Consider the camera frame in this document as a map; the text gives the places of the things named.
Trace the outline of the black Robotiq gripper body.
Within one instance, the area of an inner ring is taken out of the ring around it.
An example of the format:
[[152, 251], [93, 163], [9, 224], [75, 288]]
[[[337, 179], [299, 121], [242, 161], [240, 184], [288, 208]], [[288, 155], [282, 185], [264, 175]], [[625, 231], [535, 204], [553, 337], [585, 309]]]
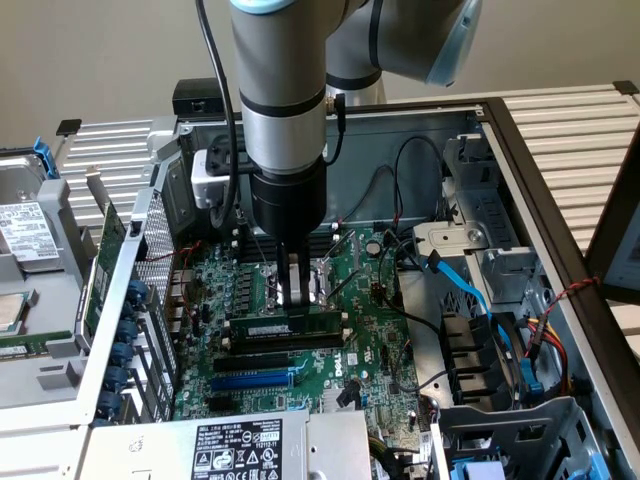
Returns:
[[327, 208], [327, 167], [315, 162], [295, 174], [250, 176], [253, 216], [258, 226], [284, 245], [301, 245], [323, 221]]

